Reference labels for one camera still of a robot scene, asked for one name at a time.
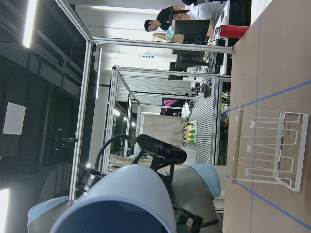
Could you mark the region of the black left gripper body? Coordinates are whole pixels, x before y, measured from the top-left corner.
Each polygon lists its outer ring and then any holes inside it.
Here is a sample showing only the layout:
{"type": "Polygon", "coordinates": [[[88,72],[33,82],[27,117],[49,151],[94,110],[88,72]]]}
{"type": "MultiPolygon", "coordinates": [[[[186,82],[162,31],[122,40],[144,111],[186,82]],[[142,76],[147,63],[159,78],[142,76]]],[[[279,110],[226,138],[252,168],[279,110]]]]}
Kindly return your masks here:
{"type": "MultiPolygon", "coordinates": [[[[76,189],[82,193],[87,192],[106,174],[92,168],[86,168],[76,184],[76,189]]],[[[178,206],[172,204],[178,233],[199,233],[203,224],[203,218],[178,206]]]]}

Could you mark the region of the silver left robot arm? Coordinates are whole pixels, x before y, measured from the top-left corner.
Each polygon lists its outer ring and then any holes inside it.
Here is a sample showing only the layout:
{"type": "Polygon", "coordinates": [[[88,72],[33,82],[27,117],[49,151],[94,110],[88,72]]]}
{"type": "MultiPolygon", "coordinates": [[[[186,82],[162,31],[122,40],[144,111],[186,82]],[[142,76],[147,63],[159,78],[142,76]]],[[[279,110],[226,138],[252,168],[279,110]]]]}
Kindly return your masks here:
{"type": "Polygon", "coordinates": [[[77,201],[47,200],[28,212],[30,233],[220,233],[219,177],[208,165],[179,166],[172,192],[145,165],[91,176],[77,201]]]}

